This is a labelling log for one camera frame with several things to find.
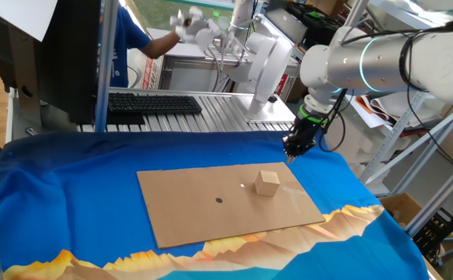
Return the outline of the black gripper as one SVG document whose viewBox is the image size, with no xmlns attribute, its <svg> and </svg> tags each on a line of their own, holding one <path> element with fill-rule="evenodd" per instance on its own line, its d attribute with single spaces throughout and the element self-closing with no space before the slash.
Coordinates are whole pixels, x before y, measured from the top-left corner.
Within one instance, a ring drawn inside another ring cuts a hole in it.
<svg viewBox="0 0 453 280">
<path fill-rule="evenodd" d="M 297 118 L 293 134 L 285 135 L 283 140 L 286 163 L 293 163 L 315 146 L 314 136 L 320 129 L 320 123 L 309 118 Z"/>
</svg>

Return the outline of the gloved person hand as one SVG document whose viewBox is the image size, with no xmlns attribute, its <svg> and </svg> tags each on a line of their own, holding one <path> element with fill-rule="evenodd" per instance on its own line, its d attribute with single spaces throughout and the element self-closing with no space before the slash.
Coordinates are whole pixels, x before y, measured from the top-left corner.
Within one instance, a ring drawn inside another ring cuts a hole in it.
<svg viewBox="0 0 453 280">
<path fill-rule="evenodd" d="M 169 19 L 170 25 L 174 28 L 176 35 L 184 43 L 195 44 L 197 31 L 193 30 L 194 24 L 201 20 L 202 12 L 190 9 L 188 13 L 179 10 L 176 16 Z"/>
</svg>

